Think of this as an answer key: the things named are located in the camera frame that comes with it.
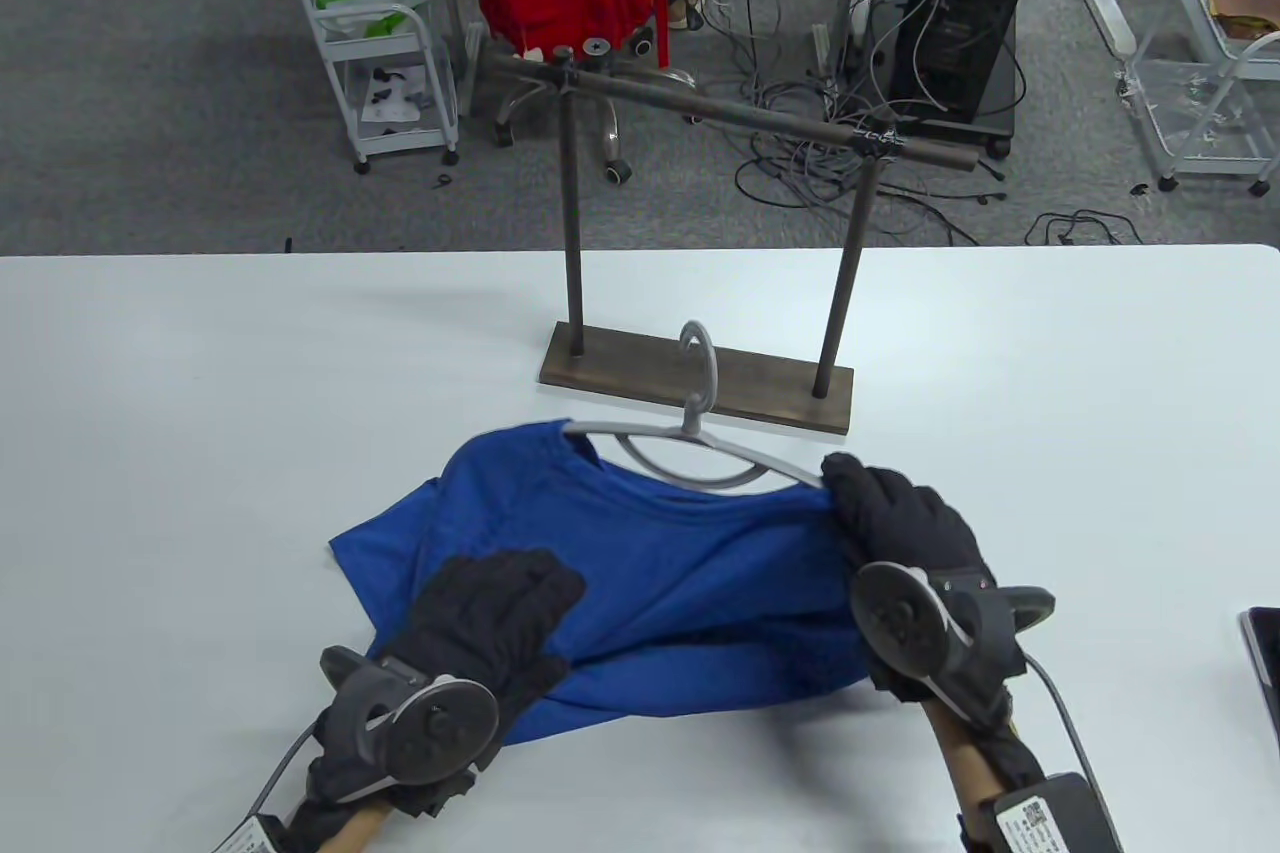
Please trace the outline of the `person's right hand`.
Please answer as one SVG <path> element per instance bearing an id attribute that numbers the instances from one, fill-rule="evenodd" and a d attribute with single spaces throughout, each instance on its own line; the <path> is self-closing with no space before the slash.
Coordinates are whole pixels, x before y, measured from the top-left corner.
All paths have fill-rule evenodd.
<path id="1" fill-rule="evenodd" d="M 831 453 L 822 478 L 833 497 L 841 549 L 850 574 L 872 562 L 896 562 L 923 570 L 932 584 L 995 590 L 998 585 L 980 555 L 973 529 L 929 485 L 916 485 L 901 473 L 867 466 L 849 453 Z M 940 706 L 991 766 L 1001 790 L 1011 792 L 1044 780 L 1034 754 L 1012 730 L 1012 701 L 1005 681 L 1027 670 L 1012 651 L 989 654 L 986 643 L 943 681 L 923 681 L 897 670 L 873 646 L 867 666 L 878 690 L 904 703 Z"/>

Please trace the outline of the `person's left hand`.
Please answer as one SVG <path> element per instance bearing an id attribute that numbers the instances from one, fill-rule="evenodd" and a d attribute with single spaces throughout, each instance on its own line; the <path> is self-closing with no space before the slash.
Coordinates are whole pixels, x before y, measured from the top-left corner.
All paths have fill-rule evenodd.
<path id="1" fill-rule="evenodd" d="M 366 654 L 325 649 L 335 697 L 317 720 L 323 752 L 292 827 L 321 840 L 376 802 L 435 816 L 468 792 L 515 724 L 568 676 L 548 646 L 585 590 L 547 549 L 456 557 L 389 640 Z"/>

